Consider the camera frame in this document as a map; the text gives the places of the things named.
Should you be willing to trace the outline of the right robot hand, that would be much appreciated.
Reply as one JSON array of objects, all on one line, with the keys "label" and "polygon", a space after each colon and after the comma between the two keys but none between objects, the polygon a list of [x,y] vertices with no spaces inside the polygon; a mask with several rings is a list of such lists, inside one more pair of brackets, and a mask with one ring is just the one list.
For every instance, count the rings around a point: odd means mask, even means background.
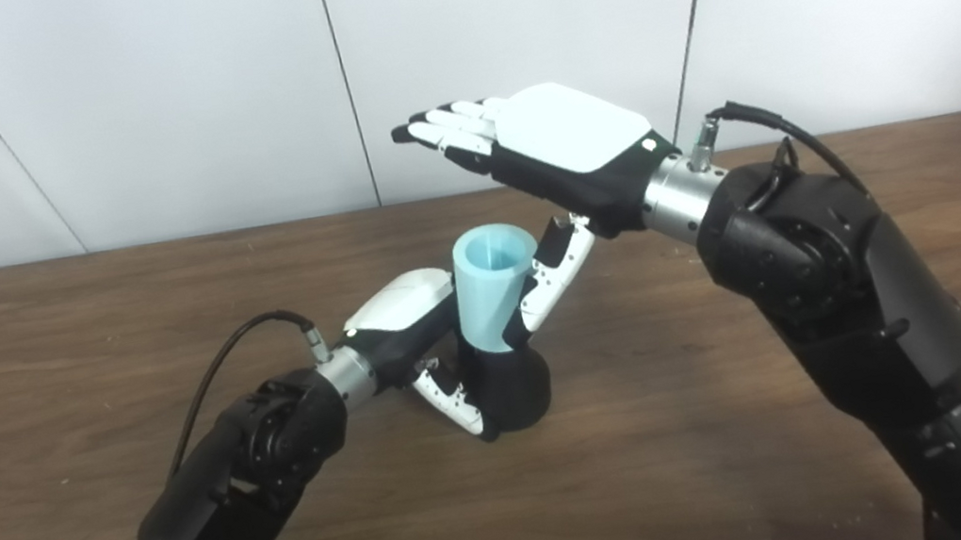
[{"label": "right robot hand", "polygon": [[642,232],[648,184],[679,154],[644,115],[549,83],[419,111],[391,133],[396,143],[421,144],[566,210],[566,219],[548,222],[503,328],[513,349],[525,347],[551,315],[596,240]]}]

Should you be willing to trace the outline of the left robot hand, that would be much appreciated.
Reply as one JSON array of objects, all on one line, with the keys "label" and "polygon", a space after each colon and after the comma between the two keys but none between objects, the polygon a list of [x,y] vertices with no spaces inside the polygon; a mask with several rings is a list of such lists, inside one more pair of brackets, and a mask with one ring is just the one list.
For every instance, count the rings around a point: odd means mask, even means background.
[{"label": "left robot hand", "polygon": [[374,392],[410,389],[466,433],[494,442],[499,430],[445,362],[429,354],[455,330],[454,275],[416,268],[391,280],[344,324],[335,348],[348,349],[366,366]]}]

